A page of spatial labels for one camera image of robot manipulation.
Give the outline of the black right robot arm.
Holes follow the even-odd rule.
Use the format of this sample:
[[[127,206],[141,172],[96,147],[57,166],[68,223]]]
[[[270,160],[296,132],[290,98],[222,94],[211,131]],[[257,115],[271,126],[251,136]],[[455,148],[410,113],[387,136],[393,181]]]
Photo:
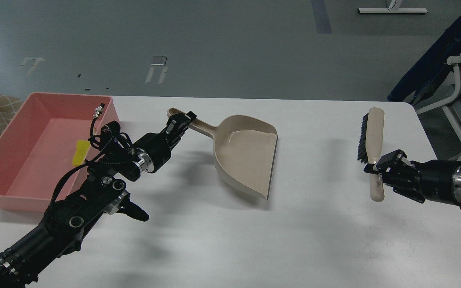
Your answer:
[[[406,198],[461,206],[461,162],[434,159],[415,162],[403,150],[395,150],[366,164],[364,172],[382,177],[383,183]]]

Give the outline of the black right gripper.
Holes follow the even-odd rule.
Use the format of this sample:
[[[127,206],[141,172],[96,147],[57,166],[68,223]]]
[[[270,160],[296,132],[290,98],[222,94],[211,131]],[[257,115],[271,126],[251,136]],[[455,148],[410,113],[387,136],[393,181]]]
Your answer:
[[[429,200],[461,206],[461,162],[410,162],[404,151],[395,150],[381,156],[376,164],[366,164],[363,171],[390,174],[383,176],[383,183],[419,204]]]

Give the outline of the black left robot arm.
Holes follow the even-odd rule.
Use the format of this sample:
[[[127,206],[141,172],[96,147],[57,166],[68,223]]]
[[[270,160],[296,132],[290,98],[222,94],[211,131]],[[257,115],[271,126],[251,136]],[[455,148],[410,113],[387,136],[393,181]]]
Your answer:
[[[37,227],[0,253],[0,288],[36,282],[55,259],[79,251],[104,214],[148,221],[148,213],[130,200],[126,180],[157,172],[196,118],[193,112],[176,112],[159,133],[147,133],[136,142],[117,121],[91,134],[88,142],[98,154],[59,180]]]

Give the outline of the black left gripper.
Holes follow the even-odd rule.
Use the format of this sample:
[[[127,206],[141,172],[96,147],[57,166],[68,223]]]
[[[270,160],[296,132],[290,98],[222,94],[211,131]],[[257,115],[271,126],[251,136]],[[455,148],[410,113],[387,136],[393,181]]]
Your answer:
[[[178,144],[188,126],[196,120],[197,115],[192,111],[176,113],[168,118],[161,133],[147,133],[134,142],[137,150],[136,166],[141,172],[155,173],[170,158],[169,144]]]

